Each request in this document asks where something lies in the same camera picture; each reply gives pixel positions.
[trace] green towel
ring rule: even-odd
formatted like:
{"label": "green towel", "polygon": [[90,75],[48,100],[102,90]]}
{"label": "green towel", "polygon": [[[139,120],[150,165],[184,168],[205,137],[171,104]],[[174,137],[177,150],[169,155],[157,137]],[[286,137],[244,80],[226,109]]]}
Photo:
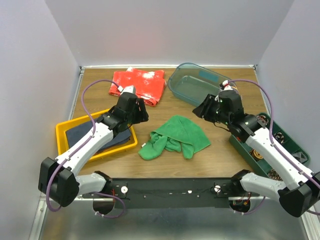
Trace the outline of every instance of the green towel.
{"label": "green towel", "polygon": [[184,116],[173,116],[164,125],[150,133],[151,139],[140,149],[144,160],[160,156],[164,149],[182,151],[185,159],[209,146],[211,143],[202,129]]}

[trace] yellow tray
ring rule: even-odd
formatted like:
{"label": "yellow tray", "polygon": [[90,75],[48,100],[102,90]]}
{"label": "yellow tray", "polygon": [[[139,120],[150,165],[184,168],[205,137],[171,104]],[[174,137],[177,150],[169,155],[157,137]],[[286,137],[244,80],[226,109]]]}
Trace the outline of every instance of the yellow tray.
{"label": "yellow tray", "polygon": [[[93,118],[97,118],[101,114],[104,114],[105,112],[107,112],[108,110],[109,109],[92,113],[91,116]],[[69,121],[64,121],[64,122],[58,123],[55,126],[56,142],[57,142],[57,146],[58,146],[59,155],[63,154],[64,152],[66,152],[69,149],[66,131],[69,129],[72,129],[80,124],[88,122],[88,121],[90,121],[90,118],[89,118],[89,116],[86,115],[86,116],[81,116],[81,117],[78,117],[78,118],[75,118],[75,119],[72,119]],[[130,131],[131,131],[131,137],[128,142],[121,144],[121,145],[110,147],[108,149],[105,149],[103,152],[100,152],[98,154],[93,155],[88,160],[88,162],[102,159],[102,158],[111,156],[113,154],[132,149],[135,146],[137,146],[138,140],[137,140],[137,136],[136,136],[136,133],[135,133],[133,126],[130,127]]]}

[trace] folded red fabric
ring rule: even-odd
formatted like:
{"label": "folded red fabric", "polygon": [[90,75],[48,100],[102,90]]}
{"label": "folded red fabric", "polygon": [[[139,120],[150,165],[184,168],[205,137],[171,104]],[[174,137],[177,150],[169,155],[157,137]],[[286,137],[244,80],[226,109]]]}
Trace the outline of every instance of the folded red fabric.
{"label": "folded red fabric", "polygon": [[[127,71],[115,71],[113,81],[122,86],[135,86],[135,94],[144,100],[144,103],[155,107],[166,87],[165,71],[142,71],[129,67]],[[117,86],[112,84],[109,94],[120,96]]]}

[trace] wooden tabletop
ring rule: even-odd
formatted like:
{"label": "wooden tabletop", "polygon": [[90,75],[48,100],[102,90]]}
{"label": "wooden tabletop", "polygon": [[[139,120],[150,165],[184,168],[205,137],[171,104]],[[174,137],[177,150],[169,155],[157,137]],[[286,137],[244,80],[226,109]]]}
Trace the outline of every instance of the wooden tabletop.
{"label": "wooden tabletop", "polygon": [[[164,69],[166,81],[174,72],[174,68]],[[250,68],[215,68],[213,71],[231,79],[243,78],[256,81],[253,69]],[[81,93],[84,88],[95,80],[111,79],[114,71],[125,69],[86,69],[77,97],[73,118],[84,116],[86,113],[81,105]],[[244,110],[249,114],[265,112],[266,108],[260,90],[253,84],[237,83],[242,95]],[[101,82],[93,85],[85,94],[84,101],[90,113],[102,111],[114,106],[117,96],[108,94],[110,83]],[[121,152],[105,159],[87,163],[81,175],[101,171],[113,178],[179,178],[179,177],[231,177],[242,169],[251,170],[245,160],[229,143],[230,133],[215,127],[212,123],[196,117],[194,107],[176,97],[168,87],[156,107],[146,106],[149,121],[134,125],[138,146],[126,152]],[[198,124],[211,141],[211,145],[197,152],[192,159],[184,159],[182,153],[163,151],[154,160],[145,161],[138,151],[141,145],[150,138],[149,133],[174,115],[181,115]]]}

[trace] gray wall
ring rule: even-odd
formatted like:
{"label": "gray wall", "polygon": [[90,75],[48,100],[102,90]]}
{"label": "gray wall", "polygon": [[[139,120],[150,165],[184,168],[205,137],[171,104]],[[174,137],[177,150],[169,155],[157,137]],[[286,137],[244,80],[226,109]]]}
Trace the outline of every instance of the gray wall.
{"label": "gray wall", "polygon": [[0,239],[28,239],[78,65],[43,0],[0,3]]}
{"label": "gray wall", "polygon": [[296,0],[258,64],[275,120],[320,171],[320,1]]}
{"label": "gray wall", "polygon": [[257,64],[293,0],[46,0],[77,62]]}

